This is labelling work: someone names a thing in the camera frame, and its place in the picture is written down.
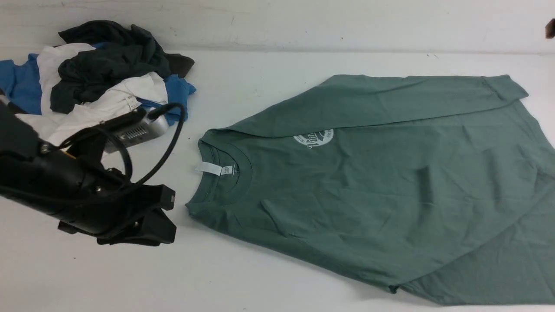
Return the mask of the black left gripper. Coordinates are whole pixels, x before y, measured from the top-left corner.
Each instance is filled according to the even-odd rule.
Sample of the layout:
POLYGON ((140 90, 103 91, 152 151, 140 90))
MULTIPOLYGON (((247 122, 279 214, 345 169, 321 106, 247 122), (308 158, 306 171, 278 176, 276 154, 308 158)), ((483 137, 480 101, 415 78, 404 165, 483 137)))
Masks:
POLYGON ((117 169, 68 169, 57 178, 58 229, 98 238, 99 245, 157 247, 175 241, 176 225, 163 210, 175 205, 166 185, 132 183, 117 169))

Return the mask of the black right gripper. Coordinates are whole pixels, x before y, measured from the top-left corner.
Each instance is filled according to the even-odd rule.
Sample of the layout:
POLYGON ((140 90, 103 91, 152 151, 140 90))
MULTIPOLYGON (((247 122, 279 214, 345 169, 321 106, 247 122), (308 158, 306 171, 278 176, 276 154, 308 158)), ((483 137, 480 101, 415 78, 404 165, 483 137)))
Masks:
POLYGON ((552 39, 555 37, 555 19, 551 19, 545 26, 545 38, 552 39))

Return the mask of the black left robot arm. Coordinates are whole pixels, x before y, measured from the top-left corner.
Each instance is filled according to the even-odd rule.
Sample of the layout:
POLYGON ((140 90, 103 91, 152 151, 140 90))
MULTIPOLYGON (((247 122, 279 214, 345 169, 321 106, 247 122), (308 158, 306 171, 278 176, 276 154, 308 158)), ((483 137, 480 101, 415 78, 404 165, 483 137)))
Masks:
POLYGON ((173 209, 175 192, 146 182, 171 155, 183 116, 154 168, 132 182, 131 156, 110 128, 88 127, 54 145, 11 107, 1 103, 2 197, 57 219, 60 231, 94 237, 99 245, 174 242, 176 226, 165 211, 173 209))

